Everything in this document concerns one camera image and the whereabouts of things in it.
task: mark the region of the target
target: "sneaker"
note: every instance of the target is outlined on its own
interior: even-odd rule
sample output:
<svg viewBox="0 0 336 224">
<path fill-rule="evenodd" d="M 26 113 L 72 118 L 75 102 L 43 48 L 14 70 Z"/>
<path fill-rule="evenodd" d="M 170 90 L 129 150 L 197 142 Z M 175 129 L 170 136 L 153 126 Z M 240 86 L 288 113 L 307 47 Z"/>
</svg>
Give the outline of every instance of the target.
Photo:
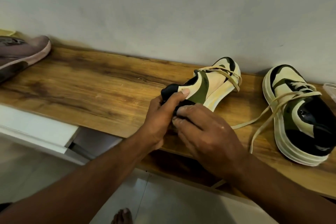
<svg viewBox="0 0 336 224">
<path fill-rule="evenodd" d="M 255 138 L 274 118 L 276 145 L 287 158 L 306 166 L 325 161 L 336 145 L 336 117 L 320 98 L 322 93 L 289 65 L 273 67 L 262 87 L 269 106 L 260 116 L 270 108 L 273 114 L 254 134 L 250 152 Z"/>
<path fill-rule="evenodd" d="M 47 36 L 36 37 L 28 43 L 16 37 L 0 36 L 0 83 L 43 59 L 50 49 Z"/>
<path fill-rule="evenodd" d="M 183 105 L 201 103 L 214 111 L 218 103 L 232 90 L 239 91 L 242 82 L 240 69 L 229 57 L 219 59 L 210 67 L 194 70 L 194 77 L 184 84 L 170 84 L 161 91 L 163 103 L 175 92 L 185 88 L 190 90 L 187 99 L 180 102 L 177 110 Z"/>
</svg>

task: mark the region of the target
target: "white wall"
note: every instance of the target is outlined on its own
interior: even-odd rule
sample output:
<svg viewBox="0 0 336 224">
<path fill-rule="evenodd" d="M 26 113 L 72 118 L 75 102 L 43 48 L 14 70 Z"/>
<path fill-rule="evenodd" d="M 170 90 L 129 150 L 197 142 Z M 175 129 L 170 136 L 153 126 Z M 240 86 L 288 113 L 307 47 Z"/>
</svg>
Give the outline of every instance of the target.
<svg viewBox="0 0 336 224">
<path fill-rule="evenodd" d="M 70 44 L 245 72 L 295 66 L 336 82 L 336 0 L 0 0 L 0 28 Z"/>
</svg>

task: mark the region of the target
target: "purple sneaker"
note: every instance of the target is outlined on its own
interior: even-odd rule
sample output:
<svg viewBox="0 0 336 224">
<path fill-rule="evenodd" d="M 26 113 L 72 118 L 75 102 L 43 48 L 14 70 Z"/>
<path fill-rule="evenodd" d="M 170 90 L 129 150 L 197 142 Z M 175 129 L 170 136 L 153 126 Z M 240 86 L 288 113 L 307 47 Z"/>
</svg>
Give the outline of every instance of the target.
<svg viewBox="0 0 336 224">
<path fill-rule="evenodd" d="M 28 42 L 16 37 L 0 36 L 0 83 L 43 59 L 50 49 L 51 42 L 44 35 Z"/>
</svg>

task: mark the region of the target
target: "forearm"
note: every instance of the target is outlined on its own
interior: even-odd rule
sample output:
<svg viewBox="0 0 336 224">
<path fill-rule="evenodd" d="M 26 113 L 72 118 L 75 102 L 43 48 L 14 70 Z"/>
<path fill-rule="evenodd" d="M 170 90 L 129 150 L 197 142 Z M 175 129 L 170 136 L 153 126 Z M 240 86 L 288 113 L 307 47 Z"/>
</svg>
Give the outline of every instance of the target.
<svg viewBox="0 0 336 224">
<path fill-rule="evenodd" d="M 148 146 L 135 134 L 58 182 L 15 203 L 0 214 L 0 222 L 89 223 L 148 152 Z"/>
<path fill-rule="evenodd" d="M 335 222 L 336 205 L 251 154 L 230 182 L 280 224 Z"/>
</svg>

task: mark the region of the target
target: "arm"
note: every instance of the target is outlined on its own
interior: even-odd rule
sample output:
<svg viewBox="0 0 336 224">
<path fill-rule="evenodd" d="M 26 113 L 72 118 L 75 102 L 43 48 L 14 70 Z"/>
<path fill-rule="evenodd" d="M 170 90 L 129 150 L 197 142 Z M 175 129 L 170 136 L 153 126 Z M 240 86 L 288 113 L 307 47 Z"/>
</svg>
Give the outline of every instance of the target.
<svg viewBox="0 0 336 224">
<path fill-rule="evenodd" d="M 188 93 L 174 94 L 163 106 L 161 97 L 153 99 L 144 124 L 133 136 L 58 182 L 14 203 L 0 214 L 0 223 L 89 223 L 136 164 L 162 146 L 173 111 Z"/>
<path fill-rule="evenodd" d="M 249 154 L 232 128 L 209 109 L 184 106 L 177 115 L 173 123 L 179 137 L 204 168 L 238 188 L 277 222 L 335 222 L 336 205 Z"/>
</svg>

